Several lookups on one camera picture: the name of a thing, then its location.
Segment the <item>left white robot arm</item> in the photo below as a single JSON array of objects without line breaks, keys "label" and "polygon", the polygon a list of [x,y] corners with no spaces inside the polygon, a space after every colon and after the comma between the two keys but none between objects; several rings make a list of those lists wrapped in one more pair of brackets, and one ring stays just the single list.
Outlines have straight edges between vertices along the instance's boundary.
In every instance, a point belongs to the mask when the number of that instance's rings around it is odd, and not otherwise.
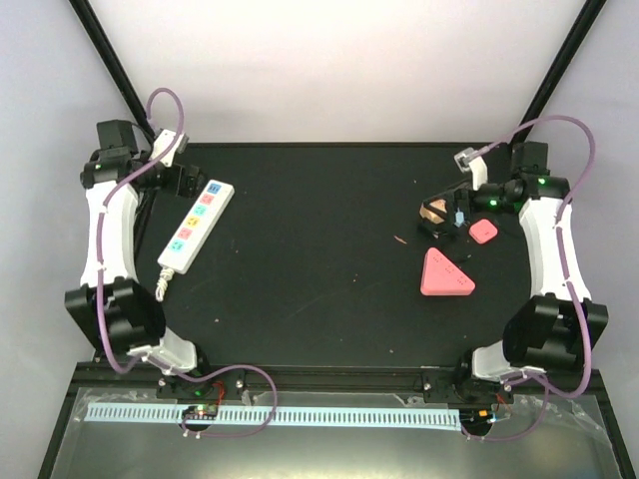
[{"label": "left white robot arm", "polygon": [[90,344],[114,371],[139,363],[157,367],[178,396],[205,398],[215,375],[206,354],[167,325],[159,296],[136,271],[136,226],[142,203],[171,182],[173,160],[187,143],[182,131],[163,130],[139,148],[133,123],[97,126],[98,149],[80,174],[89,208],[89,242],[77,288],[64,305]]}]

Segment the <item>pink extension socket adapter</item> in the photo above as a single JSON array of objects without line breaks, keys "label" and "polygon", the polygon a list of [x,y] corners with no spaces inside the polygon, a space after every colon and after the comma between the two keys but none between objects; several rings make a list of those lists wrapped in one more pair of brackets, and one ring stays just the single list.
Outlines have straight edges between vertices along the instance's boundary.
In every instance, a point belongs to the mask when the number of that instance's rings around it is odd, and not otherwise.
[{"label": "pink extension socket adapter", "polygon": [[427,250],[422,269],[420,292],[424,296],[467,296],[475,283],[439,249]]}]

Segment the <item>white power strip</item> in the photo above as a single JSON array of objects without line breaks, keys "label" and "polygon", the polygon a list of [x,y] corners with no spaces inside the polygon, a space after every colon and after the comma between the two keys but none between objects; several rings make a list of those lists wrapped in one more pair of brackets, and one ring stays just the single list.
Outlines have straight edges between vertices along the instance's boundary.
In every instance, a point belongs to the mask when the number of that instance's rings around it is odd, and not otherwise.
[{"label": "white power strip", "polygon": [[158,265],[174,273],[185,274],[234,193],[235,189],[230,184],[208,181],[162,250]]}]

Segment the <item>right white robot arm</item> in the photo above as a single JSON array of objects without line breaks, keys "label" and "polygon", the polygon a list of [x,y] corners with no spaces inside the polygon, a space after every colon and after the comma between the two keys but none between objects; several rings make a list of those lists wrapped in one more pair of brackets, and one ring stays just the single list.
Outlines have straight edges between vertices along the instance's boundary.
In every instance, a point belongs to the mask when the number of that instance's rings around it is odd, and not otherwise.
[{"label": "right white robot arm", "polygon": [[454,157],[467,180],[424,200],[421,228],[436,239],[468,234],[492,240],[490,214],[513,215],[523,231],[530,268],[530,296],[495,343],[465,352],[455,367],[453,389],[477,403],[509,385],[538,381],[562,397],[581,395],[592,375],[592,349],[608,324],[605,305],[593,301],[582,278],[571,231],[571,186],[547,167],[548,147],[514,147],[510,177],[488,179],[486,149]]}]

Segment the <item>pink square plug piece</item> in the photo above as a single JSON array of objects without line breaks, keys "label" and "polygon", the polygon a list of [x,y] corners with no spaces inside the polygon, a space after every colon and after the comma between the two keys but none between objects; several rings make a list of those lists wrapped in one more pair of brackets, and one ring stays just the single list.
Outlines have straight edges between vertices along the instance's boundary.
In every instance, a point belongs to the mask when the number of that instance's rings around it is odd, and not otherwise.
[{"label": "pink square plug piece", "polygon": [[470,237],[478,244],[486,244],[498,235],[498,228],[488,219],[481,219],[468,229]]}]

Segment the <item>orange cube plug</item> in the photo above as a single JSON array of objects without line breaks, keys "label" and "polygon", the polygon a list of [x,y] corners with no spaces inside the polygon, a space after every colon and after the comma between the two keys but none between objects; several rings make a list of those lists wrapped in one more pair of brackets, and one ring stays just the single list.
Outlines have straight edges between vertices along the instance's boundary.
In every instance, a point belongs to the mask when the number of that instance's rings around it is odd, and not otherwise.
[{"label": "orange cube plug", "polygon": [[435,199],[424,201],[419,209],[419,215],[424,221],[441,224],[447,218],[446,200]]}]

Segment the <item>blue cube plug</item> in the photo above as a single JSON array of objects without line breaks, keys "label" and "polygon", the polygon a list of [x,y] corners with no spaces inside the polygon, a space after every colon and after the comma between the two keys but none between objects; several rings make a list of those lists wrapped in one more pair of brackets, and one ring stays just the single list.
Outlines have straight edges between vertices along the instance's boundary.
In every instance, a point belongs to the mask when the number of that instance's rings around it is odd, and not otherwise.
[{"label": "blue cube plug", "polygon": [[454,215],[454,225],[461,228],[465,223],[465,214],[462,210],[457,210]]}]

